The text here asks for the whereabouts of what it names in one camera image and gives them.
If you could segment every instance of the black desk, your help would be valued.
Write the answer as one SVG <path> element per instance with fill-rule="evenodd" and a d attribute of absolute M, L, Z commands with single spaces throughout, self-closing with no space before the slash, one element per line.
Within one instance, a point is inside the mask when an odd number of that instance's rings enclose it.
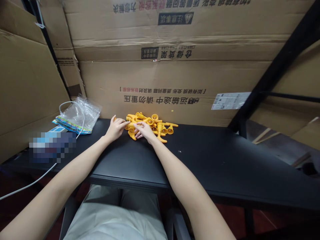
<path fill-rule="evenodd" d="M 99 119 L 91 135 L 80 136 L 57 173 L 104 135 L 110 120 Z M 166 146 L 194 173 L 215 202 L 271 210 L 320 210 L 320 185 L 227 128 L 179 125 Z M 30 164 L 28 153 L 5 169 L 43 174 L 52 164 Z M 125 130 L 100 156 L 88 177 L 94 184 L 157 192 L 170 189 L 165 172 L 145 139 Z"/>

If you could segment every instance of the wooden stick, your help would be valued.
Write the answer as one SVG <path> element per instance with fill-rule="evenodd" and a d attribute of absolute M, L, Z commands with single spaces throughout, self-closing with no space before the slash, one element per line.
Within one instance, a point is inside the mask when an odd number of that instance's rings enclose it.
<path fill-rule="evenodd" d="M 255 142 L 254 144 L 262 143 L 262 142 L 264 142 L 265 140 L 268 140 L 268 139 L 270 139 L 270 138 L 272 138 L 272 137 L 274 137 L 274 136 L 277 136 L 277 135 L 279 135 L 279 134 L 280 134 L 279 132 L 276 132 L 276 133 L 271 134 L 269 137 L 266 137 L 265 139 L 263 139 L 263 140 L 261 140 L 261 141 L 259 141 L 259 142 Z"/>
<path fill-rule="evenodd" d="M 252 141 L 252 143 L 258 142 L 264 135 L 266 135 L 268 132 L 270 132 L 271 128 L 267 128 L 263 131 L 255 140 Z"/>

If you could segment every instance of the hand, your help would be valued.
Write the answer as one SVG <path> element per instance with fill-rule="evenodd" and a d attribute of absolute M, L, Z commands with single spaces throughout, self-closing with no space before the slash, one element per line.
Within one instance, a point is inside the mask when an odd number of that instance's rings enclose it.
<path fill-rule="evenodd" d="M 124 128 L 130 123 L 130 122 L 126 122 L 122 118 L 117 118 L 115 120 L 115 117 L 116 115 L 114 115 L 111 118 L 110 126 L 105 135 L 105 137 L 108 138 L 108 140 L 110 140 L 111 142 L 113 142 L 114 140 L 117 140 L 121 136 Z"/>
<path fill-rule="evenodd" d="M 136 139 L 145 137 L 148 140 L 148 143 L 152 144 L 154 141 L 158 141 L 156 135 L 154 135 L 153 131 L 151 130 L 150 126 L 145 122 L 138 122 L 133 124 L 136 130 Z"/>

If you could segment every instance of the white label sticker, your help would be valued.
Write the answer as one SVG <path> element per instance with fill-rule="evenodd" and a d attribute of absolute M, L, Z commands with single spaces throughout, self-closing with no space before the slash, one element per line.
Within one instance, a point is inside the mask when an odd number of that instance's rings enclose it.
<path fill-rule="evenodd" d="M 211 110 L 239 109 L 244 105 L 250 93 L 219 93 Z"/>

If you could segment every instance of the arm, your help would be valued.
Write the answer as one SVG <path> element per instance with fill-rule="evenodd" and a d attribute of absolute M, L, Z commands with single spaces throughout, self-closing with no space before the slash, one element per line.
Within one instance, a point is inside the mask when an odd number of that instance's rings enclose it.
<path fill-rule="evenodd" d="M 136 138 L 144 136 L 153 146 L 174 193 L 187 211 L 195 238 L 235 239 L 219 210 L 192 172 L 157 139 L 146 123 L 137 124 Z"/>
<path fill-rule="evenodd" d="M 95 144 L 66 165 L 41 192 L 1 231 L 0 239 L 43 239 L 76 187 L 88 176 L 104 149 L 129 122 L 111 119 L 110 127 Z"/>

